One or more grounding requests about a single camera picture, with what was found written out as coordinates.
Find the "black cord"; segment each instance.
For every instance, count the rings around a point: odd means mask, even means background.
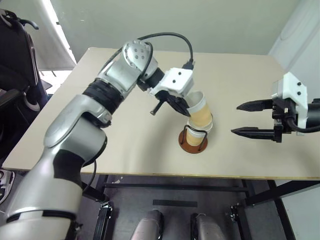
[[[292,117],[287,118],[286,122],[288,123],[290,128],[292,128],[293,130],[300,132],[300,133],[308,134],[308,133],[315,133],[315,132],[320,131],[320,125],[312,126],[312,127],[308,127],[308,128],[300,128],[296,125],[296,123]]]
[[[150,62],[152,60],[152,55],[154,54],[154,47],[152,46],[152,44],[150,42],[148,42],[148,41],[146,41],[145,44],[148,44],[150,46],[150,53],[149,53],[148,61],[146,62],[145,66],[144,66],[144,69],[142,70],[138,80],[141,79],[145,75],[145,73],[146,73],[146,71],[147,71],[147,69],[149,67],[149,64],[150,64]]]
[[[183,39],[186,44],[189,47],[189,52],[190,52],[190,59],[189,62],[193,63],[194,62],[194,51],[192,49],[192,45],[191,42],[183,35],[179,34],[179,33],[175,33],[175,32],[158,32],[158,33],[153,33],[153,34],[149,34],[149,35],[145,35],[145,36],[141,36],[138,37],[137,39],[139,40],[146,40],[146,39],[150,39],[150,38],[154,38],[154,37],[160,37],[160,36],[174,36],[180,39]],[[109,63],[111,63],[111,61],[113,59],[115,59],[116,56],[118,56],[119,53],[121,53],[122,51],[122,47],[120,47],[103,65],[103,67],[101,68],[100,71],[102,71]]]
[[[96,172],[97,172],[97,162],[96,162],[96,160],[94,160],[93,165],[94,165],[94,169],[93,169],[93,173],[92,173],[91,179],[88,182],[88,185],[83,189],[83,191],[82,191],[83,193],[91,186],[92,182],[95,179]]]

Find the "paper cup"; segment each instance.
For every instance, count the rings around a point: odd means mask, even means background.
[[[190,92],[185,97],[189,105],[187,108],[190,114],[190,120],[196,127],[204,127],[210,125],[212,122],[212,115],[202,91]]]
[[[209,123],[207,126],[204,127],[197,127],[194,125],[194,123],[189,119],[187,124],[197,130],[204,130],[207,133],[210,133],[211,129],[213,128],[213,122],[211,121],[211,123]],[[187,127],[186,129],[186,141],[189,145],[191,146],[199,146],[202,142],[202,140],[205,137],[205,133],[204,132],[198,132],[198,131],[194,131],[192,129],[190,129],[189,127]]]

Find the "chair armrest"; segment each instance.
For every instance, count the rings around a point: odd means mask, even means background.
[[[0,110],[13,104],[23,93],[17,89],[10,89],[5,94],[0,96]]]

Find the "beige tabletop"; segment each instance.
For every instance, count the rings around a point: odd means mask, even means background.
[[[3,164],[5,169],[31,169],[41,156],[46,129],[66,104],[95,79],[115,49],[89,48],[65,83],[34,120]],[[165,71],[181,67],[186,52],[156,51]],[[240,127],[273,128],[271,111],[236,110],[244,102],[269,99],[272,82],[284,70],[265,55],[195,53],[194,90],[204,92],[213,114],[208,146],[199,154],[183,151],[178,136],[187,117],[164,104],[152,116],[157,100],[136,87],[113,114],[97,172],[123,175],[201,176],[252,179],[319,179],[320,133],[284,134],[283,143],[235,135]],[[93,166],[82,169],[91,173]]]

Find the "black bar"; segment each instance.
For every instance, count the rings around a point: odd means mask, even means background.
[[[247,187],[239,186],[203,186],[203,185],[171,185],[171,184],[132,184],[132,183],[106,183],[106,189],[120,188],[154,188],[167,190],[194,190],[194,191],[216,191],[216,192],[247,192]]]
[[[105,234],[110,224],[111,217],[112,217],[112,207],[109,206],[109,203],[106,203],[105,206],[102,205],[99,210],[98,219],[96,221],[93,240],[105,239]]]
[[[87,186],[86,183],[82,182],[82,189],[84,189]],[[89,186],[85,192],[82,193],[82,196],[95,200],[97,202],[106,202],[109,200],[109,198],[103,193],[98,191],[97,189],[93,188],[92,186]]]
[[[276,182],[274,180],[268,180],[267,182],[269,184],[270,189],[275,189],[277,187]],[[281,199],[275,199],[274,203],[275,203],[275,207],[278,212],[280,221],[282,223],[286,240],[296,240],[284,203],[282,202]]]
[[[276,188],[263,191],[254,196],[247,197],[245,199],[245,204],[247,206],[253,206],[256,204],[262,204],[265,202],[273,201],[297,191],[306,191],[307,189],[315,187],[318,184],[320,184],[320,181],[290,181],[280,186],[277,186]]]
[[[98,177],[98,181],[96,182],[95,189],[103,193],[105,191],[105,183],[107,182],[108,177],[109,175],[100,174]]]
[[[171,207],[197,208],[198,207],[198,202],[197,201],[177,201],[177,200],[154,199],[152,205],[154,205],[154,206],[171,206]]]
[[[238,224],[241,240],[252,240],[245,208],[241,205],[231,206],[231,213]]]
[[[242,179],[241,181],[242,181],[243,187],[248,188],[248,191],[245,192],[245,196],[246,196],[247,198],[256,195],[256,193],[255,193],[255,188],[254,188],[251,180],[249,180],[249,179]]]

